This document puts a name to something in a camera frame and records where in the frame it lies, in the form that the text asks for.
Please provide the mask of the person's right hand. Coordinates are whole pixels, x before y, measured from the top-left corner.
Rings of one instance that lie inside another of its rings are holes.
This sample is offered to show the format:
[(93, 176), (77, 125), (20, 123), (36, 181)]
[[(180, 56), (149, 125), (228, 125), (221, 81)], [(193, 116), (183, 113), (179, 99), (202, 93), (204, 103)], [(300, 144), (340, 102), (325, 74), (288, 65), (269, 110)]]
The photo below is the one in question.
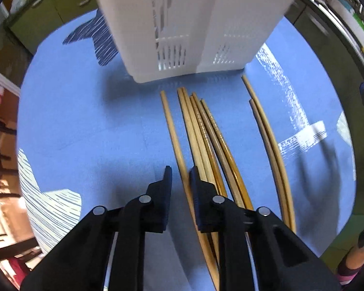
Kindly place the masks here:
[(364, 246), (359, 248), (358, 244), (354, 245), (344, 256), (337, 266), (336, 276), (341, 284), (345, 286), (361, 270), (364, 265)]

